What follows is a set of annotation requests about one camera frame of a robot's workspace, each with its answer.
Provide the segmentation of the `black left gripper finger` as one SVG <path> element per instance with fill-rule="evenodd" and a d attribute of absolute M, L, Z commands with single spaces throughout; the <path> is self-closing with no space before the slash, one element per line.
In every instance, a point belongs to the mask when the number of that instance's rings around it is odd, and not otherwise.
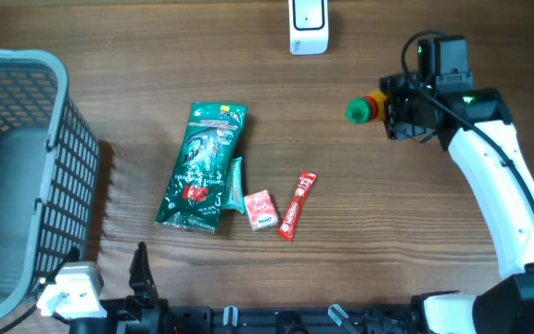
<path fill-rule="evenodd" d="M 67 255 L 61 260 L 61 262 L 57 265 L 55 270 L 53 271 L 53 277 L 56 277 L 59 271 L 64 267 L 67 263 L 76 263 L 80 260 L 81 252 L 78 247 L 72 247 Z"/>
<path fill-rule="evenodd" d="M 144 241 L 138 243 L 129 269 L 129 287 L 134 295 L 144 301 L 157 302 L 159 295 L 150 270 L 147 247 Z"/>

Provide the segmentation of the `yellow red bottle green cap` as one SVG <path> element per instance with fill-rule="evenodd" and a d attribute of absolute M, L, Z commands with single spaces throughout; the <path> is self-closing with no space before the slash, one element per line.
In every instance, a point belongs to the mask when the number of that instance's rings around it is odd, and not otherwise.
<path fill-rule="evenodd" d="M 379 89 L 351 100 L 346 118 L 352 123 L 384 122 L 388 111 L 388 97 Z"/>

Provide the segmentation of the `dark green 3M package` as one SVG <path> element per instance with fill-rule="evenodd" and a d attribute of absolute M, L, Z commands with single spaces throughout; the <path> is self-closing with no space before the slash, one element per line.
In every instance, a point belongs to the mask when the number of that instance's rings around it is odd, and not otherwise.
<path fill-rule="evenodd" d="M 225 103 L 191 105 L 172 176 L 155 222 L 213 233 L 226 202 L 226 181 L 248 108 Z"/>

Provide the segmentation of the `light green wipes packet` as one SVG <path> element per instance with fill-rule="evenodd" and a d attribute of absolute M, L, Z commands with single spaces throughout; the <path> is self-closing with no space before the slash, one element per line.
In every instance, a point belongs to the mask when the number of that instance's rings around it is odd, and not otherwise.
<path fill-rule="evenodd" d="M 235 210 L 245 213 L 245 203 L 242 188 L 242 158 L 233 158 L 229 163 L 226 182 L 226 200 L 223 204 L 225 210 Z"/>

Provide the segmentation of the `small red white box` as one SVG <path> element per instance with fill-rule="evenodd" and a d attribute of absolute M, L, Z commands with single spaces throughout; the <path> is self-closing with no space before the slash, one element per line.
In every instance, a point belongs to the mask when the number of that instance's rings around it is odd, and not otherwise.
<path fill-rule="evenodd" d="M 277 212 L 267 190 L 246 195 L 244 204 L 253 231 L 278 224 Z"/>

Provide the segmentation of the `red Nescafe sachet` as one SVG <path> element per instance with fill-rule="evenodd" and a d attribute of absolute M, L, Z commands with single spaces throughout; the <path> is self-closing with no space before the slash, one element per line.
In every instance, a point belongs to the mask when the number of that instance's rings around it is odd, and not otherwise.
<path fill-rule="evenodd" d="M 298 184 L 278 230 L 279 236 L 284 240 L 293 239 L 300 213 L 316 179 L 317 175 L 314 173 L 307 171 L 300 173 Z"/>

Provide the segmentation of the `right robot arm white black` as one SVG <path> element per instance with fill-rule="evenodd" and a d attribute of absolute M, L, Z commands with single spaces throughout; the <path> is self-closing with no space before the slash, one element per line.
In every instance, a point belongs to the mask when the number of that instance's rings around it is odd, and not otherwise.
<path fill-rule="evenodd" d="M 534 333 L 534 180 L 520 153 L 501 94 L 476 89 L 466 40 L 438 30 L 416 33 L 417 71 L 383 78 L 391 139 L 436 137 L 461 169 L 486 221 L 500 282 L 481 295 L 439 291 L 407 304 L 346 309 L 221 311 L 174 308 L 153 283 L 146 247 L 130 268 L 138 333 Z"/>

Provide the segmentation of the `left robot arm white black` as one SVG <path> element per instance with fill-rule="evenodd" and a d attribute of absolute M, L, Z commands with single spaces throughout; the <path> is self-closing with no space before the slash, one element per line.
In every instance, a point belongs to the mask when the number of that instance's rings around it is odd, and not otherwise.
<path fill-rule="evenodd" d="M 66 263 L 48 288 L 53 295 L 39 301 L 41 315 L 66 324 L 71 333 L 178 333 L 179 321 L 161 299 L 151 274 L 147 247 L 140 242 L 129 269 L 131 295 L 101 300 L 103 282 L 91 263 Z"/>

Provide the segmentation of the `white barcode scanner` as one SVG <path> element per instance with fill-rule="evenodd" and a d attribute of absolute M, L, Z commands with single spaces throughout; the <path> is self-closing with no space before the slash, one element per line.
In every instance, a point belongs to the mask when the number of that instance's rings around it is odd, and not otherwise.
<path fill-rule="evenodd" d="M 288 0 L 289 51 L 294 56 L 323 54 L 328 48 L 327 0 Z"/>

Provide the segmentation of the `grey plastic shopping basket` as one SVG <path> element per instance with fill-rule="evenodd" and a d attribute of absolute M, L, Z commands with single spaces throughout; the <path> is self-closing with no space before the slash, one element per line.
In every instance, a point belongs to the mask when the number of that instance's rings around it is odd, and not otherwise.
<path fill-rule="evenodd" d="M 64 64 L 0 50 L 0 319 L 33 300 L 70 250 L 85 250 L 99 164 Z"/>

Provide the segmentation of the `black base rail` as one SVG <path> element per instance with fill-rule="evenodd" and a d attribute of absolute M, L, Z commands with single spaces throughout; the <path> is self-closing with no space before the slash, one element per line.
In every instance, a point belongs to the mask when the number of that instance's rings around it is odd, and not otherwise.
<path fill-rule="evenodd" d="M 415 305 L 345 308 L 245 309 L 227 306 L 170 307 L 183 334 L 218 333 L 473 333 L 467 321 L 433 321 Z"/>

